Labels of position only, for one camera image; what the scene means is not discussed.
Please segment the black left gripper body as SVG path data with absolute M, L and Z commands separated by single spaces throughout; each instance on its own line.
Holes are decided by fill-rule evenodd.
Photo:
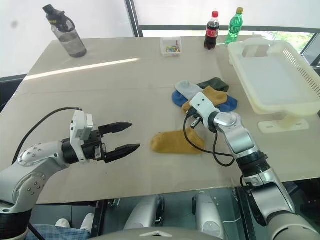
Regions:
M 88 160 L 107 162 L 107 149 L 105 143 L 102 142 L 102 135 L 99 130 L 90 133 L 87 140 L 81 146 L 84 156 Z

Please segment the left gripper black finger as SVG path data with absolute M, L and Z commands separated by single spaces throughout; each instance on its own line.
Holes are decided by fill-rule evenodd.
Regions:
M 106 134 L 114 134 L 118 132 L 122 132 L 128 128 L 130 128 L 133 124 L 129 122 L 115 122 L 106 125 L 102 125 L 98 127 L 98 131 L 100 133 L 100 137 L 103 138 Z
M 103 161 L 107 164 L 122 159 L 135 152 L 140 146 L 140 144 L 136 143 L 117 147 L 115 150 L 105 153 Z

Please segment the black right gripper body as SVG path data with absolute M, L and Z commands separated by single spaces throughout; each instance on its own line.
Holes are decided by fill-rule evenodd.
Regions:
M 191 107 L 188 111 L 187 111 L 187 114 L 186 114 L 186 118 L 189 119 L 189 118 L 192 118 L 192 123 L 190 125 L 190 127 L 192 129 L 195 129 L 197 127 L 197 125 L 199 123 L 202 123 L 203 122 L 203 119 L 202 117 L 200 116 L 200 114 L 198 113 L 198 111 L 194 108 L 194 107 Z

